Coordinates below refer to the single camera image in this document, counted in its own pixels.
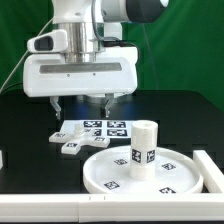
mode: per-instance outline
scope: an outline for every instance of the green backdrop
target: green backdrop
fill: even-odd
[[[52,17],[48,0],[0,0],[0,84]],[[125,24],[139,46],[139,89],[192,90],[224,111],[224,0],[170,0],[153,24]],[[22,81],[22,67],[10,84]]]

